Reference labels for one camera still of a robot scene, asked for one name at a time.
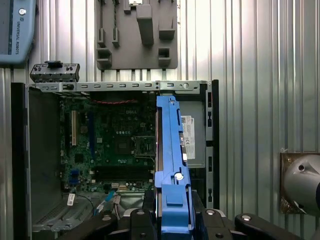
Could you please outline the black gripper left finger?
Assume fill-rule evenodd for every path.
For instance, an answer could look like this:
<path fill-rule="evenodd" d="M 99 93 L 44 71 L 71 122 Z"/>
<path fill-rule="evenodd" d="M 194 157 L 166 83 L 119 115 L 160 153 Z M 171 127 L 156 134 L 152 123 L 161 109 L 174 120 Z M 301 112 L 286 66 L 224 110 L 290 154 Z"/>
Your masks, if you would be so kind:
<path fill-rule="evenodd" d="M 59 237 L 60 240 L 156 240 L 155 193 L 144 193 L 141 208 L 129 209 L 118 219 L 103 211 Z"/>

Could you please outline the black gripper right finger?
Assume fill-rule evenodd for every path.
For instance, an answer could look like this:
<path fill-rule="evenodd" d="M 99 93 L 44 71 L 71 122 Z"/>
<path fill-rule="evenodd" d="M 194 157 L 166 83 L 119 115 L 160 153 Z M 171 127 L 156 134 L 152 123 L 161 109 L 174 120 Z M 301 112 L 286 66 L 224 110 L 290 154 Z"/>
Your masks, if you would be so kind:
<path fill-rule="evenodd" d="M 205 208 L 192 193 L 196 240 L 300 240 L 301 237 L 251 213 L 230 220 L 219 209 Z"/>

